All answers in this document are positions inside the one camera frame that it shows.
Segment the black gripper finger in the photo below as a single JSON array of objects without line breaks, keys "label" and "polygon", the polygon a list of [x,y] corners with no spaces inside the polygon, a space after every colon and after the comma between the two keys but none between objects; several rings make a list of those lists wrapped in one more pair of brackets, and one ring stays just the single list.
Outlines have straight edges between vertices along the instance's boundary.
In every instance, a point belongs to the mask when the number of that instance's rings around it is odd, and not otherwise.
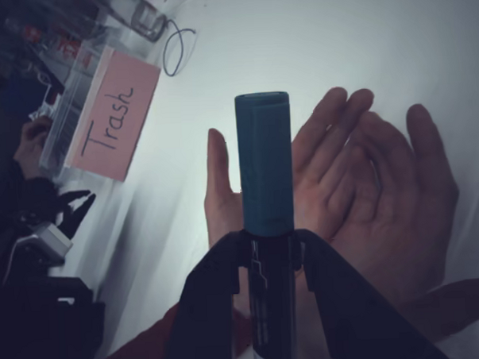
[{"label": "black gripper finger", "polygon": [[332,359],[448,359],[326,241],[294,234]]},{"label": "black gripper finger", "polygon": [[249,235],[231,232],[188,275],[164,359],[235,359],[233,295],[249,265]]}]

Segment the person's right hand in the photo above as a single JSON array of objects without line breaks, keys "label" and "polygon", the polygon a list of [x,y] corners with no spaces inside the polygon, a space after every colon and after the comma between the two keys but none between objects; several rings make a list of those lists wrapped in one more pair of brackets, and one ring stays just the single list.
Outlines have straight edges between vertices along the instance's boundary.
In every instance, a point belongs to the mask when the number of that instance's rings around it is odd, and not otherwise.
[{"label": "person's right hand", "polygon": [[377,113],[361,116],[348,177],[353,200],[332,246],[395,305],[439,285],[458,186],[438,127],[421,104],[408,135]]}]

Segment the person's left hand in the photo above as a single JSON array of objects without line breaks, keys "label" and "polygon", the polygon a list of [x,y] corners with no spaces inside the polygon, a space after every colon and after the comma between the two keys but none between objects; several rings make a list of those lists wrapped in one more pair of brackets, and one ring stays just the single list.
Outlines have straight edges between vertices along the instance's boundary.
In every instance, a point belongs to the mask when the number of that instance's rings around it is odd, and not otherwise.
[{"label": "person's left hand", "polygon": [[[292,141],[295,226],[330,240],[340,229],[353,201],[348,173],[357,152],[350,142],[360,116],[370,110],[373,93],[330,89]],[[242,197],[229,180],[225,139],[217,129],[207,136],[207,189],[204,203],[208,245],[243,227]]]}]

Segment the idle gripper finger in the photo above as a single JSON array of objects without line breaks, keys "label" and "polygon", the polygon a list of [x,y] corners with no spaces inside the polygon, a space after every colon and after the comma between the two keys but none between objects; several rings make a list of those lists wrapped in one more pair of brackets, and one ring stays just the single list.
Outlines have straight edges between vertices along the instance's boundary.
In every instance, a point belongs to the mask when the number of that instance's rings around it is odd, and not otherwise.
[{"label": "idle gripper finger", "polygon": [[66,193],[58,197],[59,207],[61,210],[65,210],[70,203],[76,201],[77,199],[82,199],[87,197],[91,193],[90,190],[85,191],[67,191]]},{"label": "idle gripper finger", "polygon": [[79,206],[78,208],[74,209],[68,207],[66,211],[63,213],[63,220],[64,220],[64,234],[67,238],[73,238],[75,233],[77,232],[78,228],[82,224],[82,221],[87,215],[87,212],[92,207],[93,203],[95,202],[95,194],[90,194],[86,198],[86,200]]}]

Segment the bystander bare hand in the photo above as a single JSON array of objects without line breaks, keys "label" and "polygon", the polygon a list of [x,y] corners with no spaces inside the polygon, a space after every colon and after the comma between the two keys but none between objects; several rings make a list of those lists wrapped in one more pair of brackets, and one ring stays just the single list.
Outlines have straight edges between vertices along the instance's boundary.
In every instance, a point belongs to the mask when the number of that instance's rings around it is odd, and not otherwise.
[{"label": "bystander bare hand", "polygon": [[39,161],[51,124],[50,117],[41,116],[25,123],[21,128],[21,139],[14,154],[14,160],[21,168],[26,180],[41,177]]}]

